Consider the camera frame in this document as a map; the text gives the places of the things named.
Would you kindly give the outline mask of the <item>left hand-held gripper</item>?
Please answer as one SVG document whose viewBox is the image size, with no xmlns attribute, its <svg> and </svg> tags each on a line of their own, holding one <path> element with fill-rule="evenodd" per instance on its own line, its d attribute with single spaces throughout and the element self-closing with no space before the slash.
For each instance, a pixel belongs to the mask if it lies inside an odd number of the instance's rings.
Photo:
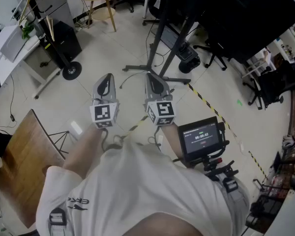
<svg viewBox="0 0 295 236">
<path fill-rule="evenodd" d="M 102 76 L 92 89 L 90 114 L 92 122 L 99 129 L 115 125 L 119 113 L 115 79 L 112 73 Z"/>
</svg>

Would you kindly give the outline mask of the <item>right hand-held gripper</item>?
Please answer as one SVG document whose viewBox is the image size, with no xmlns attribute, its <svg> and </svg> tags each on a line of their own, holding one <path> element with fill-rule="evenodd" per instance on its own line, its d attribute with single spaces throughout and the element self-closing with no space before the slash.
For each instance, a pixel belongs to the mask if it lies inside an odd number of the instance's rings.
<svg viewBox="0 0 295 236">
<path fill-rule="evenodd" d="M 156 126 L 170 125 L 175 119 L 173 97 L 167 82 L 159 76 L 147 73 L 145 76 L 145 111 Z"/>
</svg>

